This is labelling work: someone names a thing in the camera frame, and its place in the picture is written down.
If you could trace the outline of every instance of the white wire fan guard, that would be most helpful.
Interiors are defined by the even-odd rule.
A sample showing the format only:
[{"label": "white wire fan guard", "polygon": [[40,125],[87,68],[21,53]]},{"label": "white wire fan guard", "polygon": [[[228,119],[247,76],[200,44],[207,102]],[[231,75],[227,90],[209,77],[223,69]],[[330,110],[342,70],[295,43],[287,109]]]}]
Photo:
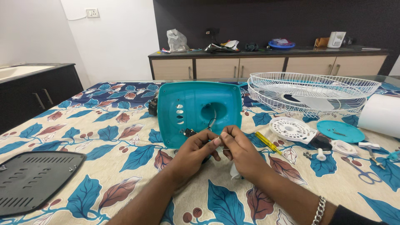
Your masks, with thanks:
[{"label": "white wire fan guard", "polygon": [[316,110],[306,104],[291,100],[291,94],[277,93],[275,91],[265,90],[255,86],[251,82],[252,78],[248,80],[248,91],[250,98],[256,100],[262,104],[275,108],[283,112],[292,112],[297,114],[303,114],[306,117],[316,118],[323,115],[342,115],[343,117],[353,115],[360,111],[361,107],[367,102],[366,98],[354,98],[354,99],[327,99],[327,101],[333,106],[332,110]]},{"label": "white wire fan guard", "polygon": [[289,141],[300,141],[308,144],[317,134],[317,130],[310,128],[300,120],[290,117],[276,117],[270,121],[272,132]]},{"label": "white wire fan guard", "polygon": [[372,80],[290,72],[252,73],[250,78],[255,86],[267,90],[326,99],[365,98],[381,85]]}]

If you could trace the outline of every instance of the hand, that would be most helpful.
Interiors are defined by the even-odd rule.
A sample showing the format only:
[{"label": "hand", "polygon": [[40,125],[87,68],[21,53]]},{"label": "hand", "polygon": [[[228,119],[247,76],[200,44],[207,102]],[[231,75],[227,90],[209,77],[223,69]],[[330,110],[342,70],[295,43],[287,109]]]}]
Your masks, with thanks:
[{"label": "hand", "polygon": [[216,161],[221,160],[215,150],[220,144],[221,139],[218,135],[209,130],[201,131],[183,143],[174,159],[163,171],[169,171],[177,184],[182,183],[200,169],[202,161],[208,155],[212,155]]},{"label": "hand", "polygon": [[254,185],[257,186],[266,173],[273,171],[236,125],[226,126],[221,137],[232,153],[238,172]]}]

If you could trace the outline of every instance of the blue-handled scissors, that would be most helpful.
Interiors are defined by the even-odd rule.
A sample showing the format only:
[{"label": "blue-handled scissors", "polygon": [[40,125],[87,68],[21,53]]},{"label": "blue-handled scissors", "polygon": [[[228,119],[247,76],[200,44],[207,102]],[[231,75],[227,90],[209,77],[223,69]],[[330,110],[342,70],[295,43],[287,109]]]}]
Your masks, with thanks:
[{"label": "blue-handled scissors", "polygon": [[373,172],[364,172],[364,171],[360,170],[359,168],[357,168],[353,163],[350,162],[350,159],[349,159],[349,158],[347,158],[347,157],[341,157],[341,159],[342,159],[343,161],[346,161],[346,162],[347,162],[348,164],[350,164],[352,167],[356,168],[356,170],[358,170],[358,171],[360,172],[360,174],[358,175],[358,177],[359,177],[362,181],[366,182],[367,184],[372,185],[372,184],[374,184],[375,182],[382,182],[382,179],[379,178],[375,173],[373,173]]}]

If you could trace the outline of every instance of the dark cloth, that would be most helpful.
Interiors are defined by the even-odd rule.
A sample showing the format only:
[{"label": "dark cloth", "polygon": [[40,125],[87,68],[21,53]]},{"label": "dark cloth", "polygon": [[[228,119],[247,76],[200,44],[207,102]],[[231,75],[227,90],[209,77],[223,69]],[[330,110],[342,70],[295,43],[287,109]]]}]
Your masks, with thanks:
[{"label": "dark cloth", "polygon": [[339,205],[333,214],[329,225],[388,225],[385,222],[375,222]]}]

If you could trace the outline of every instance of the floral bedsheet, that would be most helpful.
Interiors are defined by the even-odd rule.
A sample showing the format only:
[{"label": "floral bedsheet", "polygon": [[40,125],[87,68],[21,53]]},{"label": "floral bedsheet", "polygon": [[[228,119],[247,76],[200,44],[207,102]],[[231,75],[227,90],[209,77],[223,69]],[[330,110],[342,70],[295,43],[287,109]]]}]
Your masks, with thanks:
[{"label": "floral bedsheet", "polygon": [[[148,103],[161,85],[99,83],[2,134],[0,162],[25,151],[74,151],[85,153],[87,159],[41,210],[0,219],[0,224],[105,224],[176,154],[176,149],[163,145],[157,118],[148,113]],[[295,115],[251,100],[246,86],[241,92],[242,130],[276,172],[367,218],[400,224],[400,162],[386,158],[399,150],[399,140],[363,130],[368,141],[381,146],[373,151],[386,170],[372,165],[368,151],[358,147],[358,156],[331,151],[327,160],[320,162],[312,146],[281,139],[269,130],[273,117]],[[400,88],[383,84],[376,93],[400,96]],[[335,119],[357,126],[358,117]],[[319,120],[297,118],[312,128]],[[260,142],[256,131],[273,141],[294,164]],[[312,153],[311,159],[302,155],[305,151]],[[198,175],[176,191],[161,223],[295,224],[288,213],[247,180],[231,180],[231,165],[225,157],[220,162],[212,158],[206,162]],[[376,176],[360,179],[359,174],[365,172]]]}]

